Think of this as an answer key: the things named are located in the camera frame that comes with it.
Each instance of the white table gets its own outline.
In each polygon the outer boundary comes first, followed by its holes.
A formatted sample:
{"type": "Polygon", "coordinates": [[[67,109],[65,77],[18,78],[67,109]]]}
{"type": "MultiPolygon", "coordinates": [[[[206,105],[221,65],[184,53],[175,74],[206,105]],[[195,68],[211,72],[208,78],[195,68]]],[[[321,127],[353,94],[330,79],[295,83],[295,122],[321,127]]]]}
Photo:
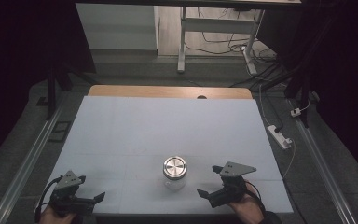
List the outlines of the white table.
{"type": "Polygon", "coordinates": [[[85,175],[76,196],[105,191],[94,209],[100,215],[230,214],[225,205],[212,209],[196,191],[221,189],[212,166],[226,161],[257,168],[245,178],[268,210],[293,212],[252,99],[87,96],[50,180],[68,170],[85,175]],[[173,155],[188,165],[177,192],[163,185],[162,164],[173,155]]]}

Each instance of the metal can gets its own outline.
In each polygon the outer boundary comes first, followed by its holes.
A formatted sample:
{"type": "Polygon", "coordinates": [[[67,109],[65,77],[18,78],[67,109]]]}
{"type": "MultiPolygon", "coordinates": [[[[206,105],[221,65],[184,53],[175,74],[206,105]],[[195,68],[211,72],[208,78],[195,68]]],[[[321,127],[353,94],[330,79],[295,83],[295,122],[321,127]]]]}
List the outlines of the metal can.
{"type": "Polygon", "coordinates": [[[163,165],[162,173],[165,175],[164,185],[171,190],[179,190],[186,184],[187,165],[183,158],[169,157],[163,165]]]}

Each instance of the black cable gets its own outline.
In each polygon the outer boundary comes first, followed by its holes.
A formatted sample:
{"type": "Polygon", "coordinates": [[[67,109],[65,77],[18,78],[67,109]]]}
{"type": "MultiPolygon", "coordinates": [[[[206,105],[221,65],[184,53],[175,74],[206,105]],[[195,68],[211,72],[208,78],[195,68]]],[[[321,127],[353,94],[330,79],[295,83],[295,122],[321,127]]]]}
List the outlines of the black cable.
{"type": "MultiPolygon", "coordinates": [[[[191,47],[189,47],[186,42],[185,42],[185,46],[186,48],[188,49],[193,49],[191,47]]],[[[230,53],[231,50],[228,50],[228,51],[224,51],[224,52],[211,52],[211,51],[208,51],[208,50],[205,50],[205,49],[193,49],[193,50],[198,50],[198,51],[202,51],[202,52],[206,52],[206,53],[211,53],[211,54],[226,54],[226,53],[230,53]]]]}
{"type": "Polygon", "coordinates": [[[234,83],[234,84],[232,84],[232,85],[230,85],[230,86],[228,86],[228,87],[229,87],[229,88],[233,88],[233,87],[235,87],[235,86],[237,86],[237,85],[240,85],[240,84],[243,84],[243,83],[252,81],[252,80],[253,80],[252,78],[249,78],[249,79],[246,79],[246,80],[244,80],[244,81],[236,82],[236,83],[234,83]]]}
{"type": "Polygon", "coordinates": [[[229,49],[231,49],[231,47],[230,47],[229,44],[231,44],[232,37],[234,37],[234,34],[231,35],[231,38],[230,38],[229,41],[228,41],[227,47],[228,47],[229,49]]]}
{"type": "Polygon", "coordinates": [[[253,53],[253,59],[255,59],[255,61],[257,61],[258,63],[273,63],[273,62],[276,62],[276,59],[269,60],[269,59],[260,57],[260,54],[259,54],[259,56],[256,56],[254,49],[252,49],[252,53],[253,53]]]}
{"type": "Polygon", "coordinates": [[[258,191],[257,187],[254,184],[252,184],[251,182],[249,182],[249,181],[245,180],[245,183],[250,184],[252,187],[254,187],[255,191],[257,191],[258,198],[260,199],[260,201],[262,201],[260,191],[258,191]]]}
{"type": "MultiPolygon", "coordinates": [[[[270,66],[269,66],[268,68],[266,68],[263,72],[257,74],[257,76],[260,77],[260,76],[263,75],[265,72],[267,72],[272,66],[274,66],[275,64],[276,64],[276,63],[270,65],[270,66]]],[[[240,84],[243,84],[243,83],[252,81],[253,79],[254,79],[254,77],[250,77],[250,78],[248,78],[248,79],[246,79],[246,80],[244,80],[244,81],[235,82],[235,83],[233,83],[232,85],[230,85],[230,86],[228,86],[228,87],[229,87],[229,88],[232,88],[232,87],[235,87],[235,86],[237,86],[237,85],[240,85],[240,84]]]]}
{"type": "MultiPolygon", "coordinates": [[[[201,12],[201,10],[200,10],[199,7],[197,7],[197,10],[198,10],[198,12],[199,12],[199,18],[201,18],[201,15],[202,15],[202,18],[205,18],[205,16],[202,14],[202,12],[201,12]]],[[[228,8],[226,8],[225,11],[223,11],[225,14],[224,14],[223,16],[219,17],[218,19],[220,19],[220,18],[226,16],[227,11],[228,11],[228,8]]],[[[230,40],[208,40],[208,39],[206,39],[206,37],[205,37],[205,33],[204,33],[204,32],[201,32],[201,33],[202,33],[202,37],[204,38],[205,42],[208,42],[208,43],[227,43],[227,42],[228,42],[228,44],[229,44],[231,41],[245,41],[245,40],[248,40],[248,39],[249,39],[249,38],[245,38],[245,39],[232,39],[232,37],[231,37],[230,40]]]]}
{"type": "Polygon", "coordinates": [[[236,45],[231,45],[231,46],[229,46],[229,49],[230,49],[232,52],[241,52],[241,47],[246,47],[246,46],[247,46],[247,43],[236,44],[236,45]]]}
{"type": "Polygon", "coordinates": [[[192,80],[189,80],[189,79],[186,79],[186,81],[188,81],[189,83],[192,83],[198,87],[203,87],[202,85],[200,85],[199,83],[195,82],[195,81],[192,81],[192,80]]]}
{"type": "Polygon", "coordinates": [[[280,77],[284,72],[285,72],[285,70],[282,69],[282,71],[281,71],[280,73],[278,73],[278,74],[277,74],[275,77],[273,77],[273,78],[280,77]]]}
{"type": "Polygon", "coordinates": [[[270,48],[260,50],[260,52],[258,52],[258,56],[260,56],[260,54],[261,54],[262,52],[267,51],[267,50],[270,50],[270,48]]]}
{"type": "Polygon", "coordinates": [[[300,69],[300,67],[301,67],[301,64],[298,64],[295,68],[293,68],[289,71],[286,71],[285,74],[280,75],[279,77],[276,77],[270,83],[266,83],[265,86],[263,86],[263,91],[266,91],[266,90],[278,85],[279,83],[284,82],[287,78],[291,77],[294,73],[296,73],[300,69]]]}
{"type": "MultiPolygon", "coordinates": [[[[262,75],[264,75],[264,73],[266,73],[270,68],[272,68],[272,70],[270,70],[264,77],[269,77],[269,75],[271,75],[278,67],[280,67],[281,65],[279,63],[273,63],[272,65],[270,65],[268,68],[266,68],[263,72],[257,74],[258,77],[261,77],[262,75]]],[[[252,88],[258,84],[260,81],[263,81],[263,79],[259,79],[257,80],[254,84],[252,84],[252,86],[249,87],[249,90],[251,91],[252,88]]]]}
{"type": "Polygon", "coordinates": [[[42,205],[43,205],[43,200],[45,200],[46,193],[50,189],[51,185],[53,185],[54,183],[60,182],[61,179],[62,179],[62,175],[60,177],[58,177],[58,178],[55,178],[55,179],[51,180],[50,183],[48,183],[48,185],[43,190],[42,196],[40,197],[40,200],[39,200],[39,205],[34,210],[34,222],[35,223],[39,223],[41,210],[42,210],[42,205]]]}

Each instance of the white power strip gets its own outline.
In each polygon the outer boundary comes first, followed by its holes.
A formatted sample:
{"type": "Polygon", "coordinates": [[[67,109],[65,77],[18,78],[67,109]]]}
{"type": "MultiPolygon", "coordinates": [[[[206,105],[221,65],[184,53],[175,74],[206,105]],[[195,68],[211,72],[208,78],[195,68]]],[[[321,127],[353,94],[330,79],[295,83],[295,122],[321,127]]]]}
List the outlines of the white power strip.
{"type": "Polygon", "coordinates": [[[275,133],[276,128],[277,127],[275,127],[275,125],[270,125],[267,127],[267,130],[275,138],[275,141],[277,141],[277,143],[282,149],[287,149],[291,147],[292,140],[290,138],[284,138],[281,132],[275,133]]]}

